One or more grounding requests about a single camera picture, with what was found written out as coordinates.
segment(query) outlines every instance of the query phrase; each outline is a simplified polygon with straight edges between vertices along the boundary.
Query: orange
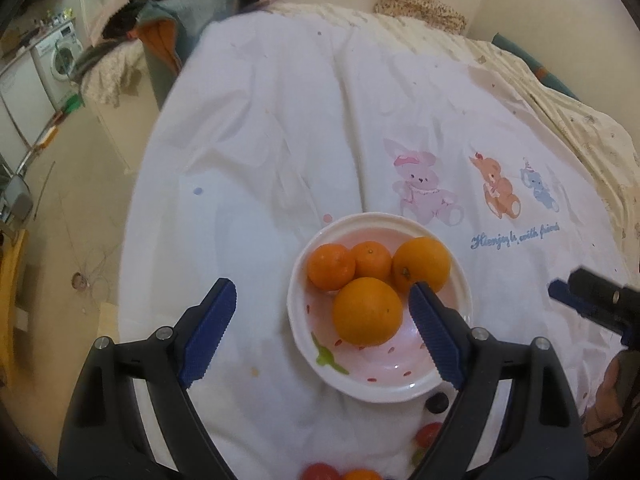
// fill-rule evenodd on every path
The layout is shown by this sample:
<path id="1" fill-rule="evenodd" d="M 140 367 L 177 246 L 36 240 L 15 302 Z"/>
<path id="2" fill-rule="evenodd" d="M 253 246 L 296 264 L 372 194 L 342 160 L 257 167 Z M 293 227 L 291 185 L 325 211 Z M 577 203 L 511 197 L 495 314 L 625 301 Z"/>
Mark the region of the orange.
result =
<path id="1" fill-rule="evenodd" d="M 434 238 L 413 238 L 398 247 L 394 254 L 392 274 L 400 292 L 408 292 L 415 282 L 427 282 L 438 292 L 451 270 L 447 248 Z"/>
<path id="2" fill-rule="evenodd" d="M 311 253 L 306 261 L 306 275 L 320 290 L 338 290 L 353 279 L 356 260 L 340 244 L 325 244 Z"/>
<path id="3" fill-rule="evenodd" d="M 379 242 L 363 242 L 351 249 L 356 259 L 356 278 L 377 278 L 383 282 L 391 274 L 391 253 Z"/>
<path id="4" fill-rule="evenodd" d="M 334 298 L 333 319 L 338 336 L 356 346 L 389 341 L 402 324 L 402 302 L 376 278 L 358 278 Z"/>
<path id="5" fill-rule="evenodd" d="M 342 480 L 382 480 L 382 476 L 369 469 L 355 469 L 344 475 Z"/>

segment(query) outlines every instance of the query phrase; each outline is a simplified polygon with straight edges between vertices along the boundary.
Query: printed pink bunny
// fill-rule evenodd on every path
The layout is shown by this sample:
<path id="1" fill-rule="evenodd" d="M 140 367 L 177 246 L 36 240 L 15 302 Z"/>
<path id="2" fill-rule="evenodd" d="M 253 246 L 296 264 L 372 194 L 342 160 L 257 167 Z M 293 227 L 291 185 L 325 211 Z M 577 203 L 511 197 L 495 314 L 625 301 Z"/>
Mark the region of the printed pink bunny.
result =
<path id="1" fill-rule="evenodd" d="M 414 152 L 399 142 L 384 139 L 386 152 L 394 159 L 394 167 L 402 177 L 393 184 L 393 190 L 400 195 L 400 212 L 404 208 L 412 211 L 422 225 L 427 225 L 433 217 L 448 226 L 462 222 L 465 212 L 456 204 L 458 197 L 445 189 L 440 189 L 440 180 L 431 169 L 436 156 L 430 152 Z"/>

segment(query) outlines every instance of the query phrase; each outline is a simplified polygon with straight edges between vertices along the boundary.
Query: hand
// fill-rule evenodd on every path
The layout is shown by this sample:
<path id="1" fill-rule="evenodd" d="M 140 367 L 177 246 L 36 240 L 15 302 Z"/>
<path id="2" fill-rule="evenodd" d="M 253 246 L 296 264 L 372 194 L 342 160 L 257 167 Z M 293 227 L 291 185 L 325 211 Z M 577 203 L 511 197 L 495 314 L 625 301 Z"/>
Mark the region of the hand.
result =
<path id="1" fill-rule="evenodd" d="M 620 373 L 620 361 L 617 357 L 613 358 L 604 373 L 604 380 L 598 387 L 596 392 L 596 403 L 587 409 L 582 424 L 582 430 L 585 434 L 590 431 L 617 420 L 622 416 L 622 407 L 618 401 L 616 393 L 616 381 Z M 599 431 L 587 437 L 587 452 L 589 456 L 598 456 L 604 449 L 612 447 L 618 439 L 616 433 L 620 424 L 616 424 L 608 430 Z"/>

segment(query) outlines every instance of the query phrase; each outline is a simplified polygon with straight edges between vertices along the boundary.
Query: green leaf pattern on plate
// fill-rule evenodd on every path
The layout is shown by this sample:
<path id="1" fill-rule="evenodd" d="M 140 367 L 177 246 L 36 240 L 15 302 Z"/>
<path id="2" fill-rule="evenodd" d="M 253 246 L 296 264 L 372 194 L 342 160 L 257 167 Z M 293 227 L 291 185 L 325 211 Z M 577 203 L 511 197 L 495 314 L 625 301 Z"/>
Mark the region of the green leaf pattern on plate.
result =
<path id="1" fill-rule="evenodd" d="M 335 362 L 334 354 L 326 346 L 322 346 L 320 344 L 316 334 L 313 332 L 311 333 L 311 339 L 314 340 L 314 345 L 316 345 L 316 348 L 318 349 L 318 358 L 316 359 L 316 363 L 318 363 L 319 366 L 329 365 L 336 372 L 349 375 L 349 371 Z"/>

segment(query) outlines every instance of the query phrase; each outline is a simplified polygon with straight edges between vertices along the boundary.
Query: printed blue elephant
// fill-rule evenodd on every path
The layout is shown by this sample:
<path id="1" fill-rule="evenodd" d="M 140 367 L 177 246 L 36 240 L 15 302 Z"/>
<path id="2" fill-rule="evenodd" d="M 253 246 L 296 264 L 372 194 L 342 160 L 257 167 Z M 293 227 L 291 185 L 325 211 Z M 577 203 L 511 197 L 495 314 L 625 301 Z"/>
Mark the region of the printed blue elephant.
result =
<path id="1" fill-rule="evenodd" d="M 552 209 L 556 213 L 560 211 L 558 202 L 551 196 L 551 193 L 549 193 L 548 188 L 542 182 L 542 177 L 537 171 L 523 168 L 520 170 L 520 177 L 525 186 L 533 189 L 533 196 L 538 202 L 543 203 L 547 209 Z"/>

